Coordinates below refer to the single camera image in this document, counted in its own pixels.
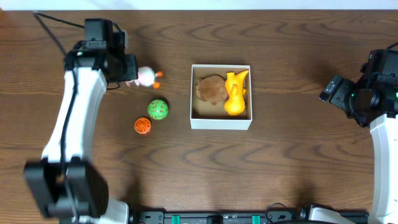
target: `cardboard box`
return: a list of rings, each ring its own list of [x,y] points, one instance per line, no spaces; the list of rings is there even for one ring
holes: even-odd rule
[[[203,102],[195,94],[195,85],[201,78],[211,75],[220,75],[226,79],[227,72],[238,74],[249,70],[244,81],[246,89],[246,109],[237,116],[230,116],[224,110],[224,102],[212,105]],[[252,121],[251,101],[251,71],[249,65],[192,65],[191,77],[191,128],[192,129],[226,129],[226,130],[247,130]]]

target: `wood grain surface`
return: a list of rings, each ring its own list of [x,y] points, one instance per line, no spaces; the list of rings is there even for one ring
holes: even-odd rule
[[[398,40],[396,11],[47,13],[117,22],[139,65],[165,73],[159,90],[123,85],[101,102],[93,157],[111,197],[169,211],[265,210],[273,202],[370,210],[369,129],[318,95],[336,73],[357,80],[370,50]],[[66,49],[83,38],[79,28],[45,22]],[[55,223],[40,217],[22,170],[40,158],[55,126],[62,59],[29,12],[0,15],[0,223]],[[248,131],[190,129],[194,63],[251,66]],[[135,120],[160,96],[168,117],[138,135]]]

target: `green tape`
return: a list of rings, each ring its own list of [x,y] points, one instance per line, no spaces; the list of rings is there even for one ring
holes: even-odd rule
[[[172,216],[172,224],[180,224],[180,216],[179,215]]]
[[[261,224],[261,219],[259,215],[253,215],[251,217],[251,220],[253,222],[253,224]]]

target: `yellow rubber toy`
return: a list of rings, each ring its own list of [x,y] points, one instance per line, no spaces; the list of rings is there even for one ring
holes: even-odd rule
[[[237,75],[234,72],[226,74],[225,88],[228,92],[229,99],[224,104],[224,109],[231,116],[243,113],[245,109],[243,95],[246,90],[243,88],[244,79],[249,70],[243,71]]]

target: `white and pink toy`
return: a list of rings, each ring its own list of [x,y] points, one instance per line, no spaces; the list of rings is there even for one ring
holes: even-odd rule
[[[138,79],[127,81],[126,85],[130,86],[131,83],[134,82],[137,86],[139,86],[139,85],[143,85],[146,87],[153,86],[154,89],[157,90],[160,87],[160,83],[155,82],[155,79],[157,77],[162,77],[162,76],[163,76],[163,72],[155,73],[153,71],[153,69],[151,69],[150,67],[141,67],[141,68],[138,68]]]

